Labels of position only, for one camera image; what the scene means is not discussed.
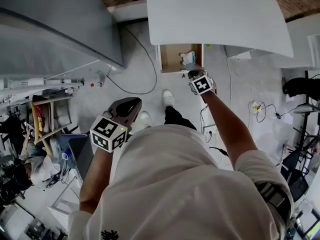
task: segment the wooden frame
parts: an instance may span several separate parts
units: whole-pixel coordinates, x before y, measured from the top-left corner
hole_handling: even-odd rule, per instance
[[[67,123],[58,129],[55,129],[55,122],[54,122],[54,102],[57,101],[63,101],[63,100],[68,100],[71,99],[72,96],[68,97],[60,97],[60,98],[52,98],[52,99],[47,99],[47,100],[42,100],[42,101],[36,101],[36,102],[30,102],[31,109],[32,109],[32,117],[33,117],[33,123],[34,123],[34,145],[36,145],[38,142],[41,142],[42,140],[48,138],[49,136],[61,131],[63,128],[67,127],[68,125],[71,124]],[[47,134],[43,135],[42,137],[39,138],[39,122],[38,122],[38,117],[37,117],[37,112],[35,106],[37,105],[42,105],[42,104],[47,104],[50,103],[50,120],[51,120],[51,132],[48,132]]]

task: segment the shoe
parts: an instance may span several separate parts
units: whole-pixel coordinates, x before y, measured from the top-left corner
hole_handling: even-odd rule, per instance
[[[152,127],[151,116],[149,115],[148,112],[146,111],[141,112],[140,120],[144,129]]]
[[[175,98],[170,90],[164,90],[162,92],[162,101],[165,108],[166,107],[175,108]]]

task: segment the seated person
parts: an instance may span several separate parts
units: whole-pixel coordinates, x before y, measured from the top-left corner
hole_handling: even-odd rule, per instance
[[[46,140],[42,141],[44,149],[40,145],[34,145],[29,141],[30,128],[26,129],[26,136],[19,159],[24,163],[26,174],[32,183],[39,187],[44,187],[44,181],[60,172],[60,165],[52,163],[52,152]]]

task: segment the wooden drawer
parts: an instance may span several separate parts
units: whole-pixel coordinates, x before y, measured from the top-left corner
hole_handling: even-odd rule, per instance
[[[194,51],[195,64],[183,65],[180,54]],[[161,73],[187,73],[190,70],[200,69],[204,66],[204,45],[199,43],[163,44],[157,45],[157,59]]]

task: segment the white desk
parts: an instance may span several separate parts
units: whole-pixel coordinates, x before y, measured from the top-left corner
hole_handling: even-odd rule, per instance
[[[220,44],[293,57],[276,0],[147,0],[153,45]]]

